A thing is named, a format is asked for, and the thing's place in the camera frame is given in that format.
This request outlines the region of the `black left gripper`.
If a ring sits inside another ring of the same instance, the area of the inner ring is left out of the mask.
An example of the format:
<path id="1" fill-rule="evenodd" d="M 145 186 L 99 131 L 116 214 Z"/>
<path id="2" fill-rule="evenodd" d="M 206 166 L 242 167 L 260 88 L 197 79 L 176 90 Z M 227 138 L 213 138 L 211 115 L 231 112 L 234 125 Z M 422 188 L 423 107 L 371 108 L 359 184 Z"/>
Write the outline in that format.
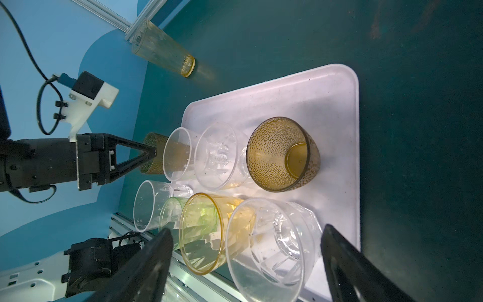
<path id="1" fill-rule="evenodd" d="M 118 146 L 139 155 L 117 163 Z M 110 134 L 68 138 L 1 141 L 1 191 L 47 190 L 64 182 L 90 190 L 94 184 L 109 184 L 157 156 L 157 148 Z"/>

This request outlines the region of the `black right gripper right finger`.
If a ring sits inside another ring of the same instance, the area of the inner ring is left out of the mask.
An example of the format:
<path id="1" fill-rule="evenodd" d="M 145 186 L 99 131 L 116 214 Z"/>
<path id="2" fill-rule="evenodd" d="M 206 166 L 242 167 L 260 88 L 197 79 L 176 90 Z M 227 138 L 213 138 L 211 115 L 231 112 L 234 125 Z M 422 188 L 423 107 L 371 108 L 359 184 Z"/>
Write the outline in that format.
<path id="1" fill-rule="evenodd" d="M 333 301 L 413 301 L 333 225 L 324 227 L 321 254 Z"/>

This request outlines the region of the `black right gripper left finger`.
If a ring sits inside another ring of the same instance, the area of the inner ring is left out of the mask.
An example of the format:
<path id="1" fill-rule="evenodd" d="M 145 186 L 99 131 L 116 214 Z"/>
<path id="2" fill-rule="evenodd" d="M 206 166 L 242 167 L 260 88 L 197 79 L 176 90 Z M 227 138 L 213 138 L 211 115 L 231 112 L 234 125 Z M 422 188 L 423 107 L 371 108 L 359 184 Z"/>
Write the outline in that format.
<path id="1" fill-rule="evenodd" d="M 161 301 L 174 247 L 171 231 L 162 229 L 88 301 Z"/>

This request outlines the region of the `clear faceted glass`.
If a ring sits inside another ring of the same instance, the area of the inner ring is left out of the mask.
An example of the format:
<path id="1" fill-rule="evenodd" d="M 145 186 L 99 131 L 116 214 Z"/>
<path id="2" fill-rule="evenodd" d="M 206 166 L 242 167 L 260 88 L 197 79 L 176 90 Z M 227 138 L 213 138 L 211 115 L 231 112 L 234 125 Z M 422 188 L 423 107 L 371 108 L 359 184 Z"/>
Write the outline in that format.
<path id="1" fill-rule="evenodd" d="M 197 143 L 194 169 L 197 181 L 209 191 L 242 186 L 249 178 L 246 151 L 249 138 L 223 122 L 210 125 Z"/>
<path id="2" fill-rule="evenodd" d="M 321 256 L 321 226 L 294 202 L 247 199 L 226 235 L 226 262 L 247 301 L 296 301 Z"/>
<path id="3" fill-rule="evenodd" d="M 136 231 L 157 229 L 164 203 L 171 197 L 189 198 L 191 187 L 158 181 L 143 181 L 139 186 L 133 205 L 133 221 Z"/>
<path id="4" fill-rule="evenodd" d="M 171 133 L 162 158 L 164 174 L 170 182 L 195 180 L 194 156 L 200 138 L 199 133 L 184 127 Z"/>

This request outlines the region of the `small green cup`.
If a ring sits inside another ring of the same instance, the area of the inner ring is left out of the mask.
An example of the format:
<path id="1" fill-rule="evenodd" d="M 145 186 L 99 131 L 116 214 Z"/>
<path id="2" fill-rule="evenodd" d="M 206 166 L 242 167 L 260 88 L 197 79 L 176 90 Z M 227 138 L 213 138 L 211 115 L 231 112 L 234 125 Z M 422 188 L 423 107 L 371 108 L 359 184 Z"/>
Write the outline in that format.
<path id="1" fill-rule="evenodd" d="M 179 250 L 179 228 L 182 210 L 189 198 L 170 197 L 164 203 L 158 220 L 158 231 L 169 229 L 173 238 L 173 250 Z"/>

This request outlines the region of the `yellow short cup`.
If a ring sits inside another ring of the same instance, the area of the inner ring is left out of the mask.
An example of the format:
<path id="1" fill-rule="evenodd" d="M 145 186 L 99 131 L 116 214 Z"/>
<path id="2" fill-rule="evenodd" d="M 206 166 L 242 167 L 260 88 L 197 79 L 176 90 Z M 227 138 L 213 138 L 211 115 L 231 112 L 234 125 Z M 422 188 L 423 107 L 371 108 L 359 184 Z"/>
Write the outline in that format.
<path id="1" fill-rule="evenodd" d="M 183 207 L 179 245 L 188 269 L 203 276 L 226 263 L 228 223 L 243 202 L 234 196 L 196 193 Z"/>

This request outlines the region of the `tall yellow plastic cup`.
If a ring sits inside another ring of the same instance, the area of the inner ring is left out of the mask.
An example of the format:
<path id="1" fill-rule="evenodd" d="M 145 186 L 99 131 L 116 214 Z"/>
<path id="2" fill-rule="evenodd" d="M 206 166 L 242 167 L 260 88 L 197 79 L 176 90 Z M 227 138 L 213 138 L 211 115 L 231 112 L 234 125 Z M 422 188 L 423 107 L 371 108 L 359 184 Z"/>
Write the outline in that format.
<path id="1" fill-rule="evenodd" d="M 163 69 L 188 78 L 195 58 L 179 43 L 148 19 L 144 19 L 132 38 L 132 53 Z"/>

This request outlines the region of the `brown amber short cup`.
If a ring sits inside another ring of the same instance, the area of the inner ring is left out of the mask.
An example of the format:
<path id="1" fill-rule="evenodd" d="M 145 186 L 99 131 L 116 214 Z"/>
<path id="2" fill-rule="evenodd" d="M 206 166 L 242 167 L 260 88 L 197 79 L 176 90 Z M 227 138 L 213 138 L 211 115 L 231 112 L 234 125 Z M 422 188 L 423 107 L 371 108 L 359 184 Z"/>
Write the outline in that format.
<path id="1" fill-rule="evenodd" d="M 246 149 L 251 179 L 263 190 L 282 193 L 301 188 L 319 173 L 321 156 L 313 138 L 288 117 L 262 122 Z"/>

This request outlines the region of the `lilac plastic tray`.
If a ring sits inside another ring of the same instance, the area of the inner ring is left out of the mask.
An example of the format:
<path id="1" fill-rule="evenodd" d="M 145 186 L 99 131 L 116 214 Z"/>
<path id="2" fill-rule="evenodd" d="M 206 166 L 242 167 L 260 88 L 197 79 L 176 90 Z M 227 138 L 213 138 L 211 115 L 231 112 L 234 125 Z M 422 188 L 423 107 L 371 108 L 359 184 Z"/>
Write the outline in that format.
<path id="1" fill-rule="evenodd" d="M 360 248 L 357 74 L 346 65 L 330 64 L 212 96 L 188 105 L 181 125 L 201 133 L 214 122 L 225 122 L 250 135 L 272 117 L 288 117 L 311 135 L 321 154 L 319 173 L 309 184 L 284 193 L 246 183 L 226 194 L 299 203 Z"/>

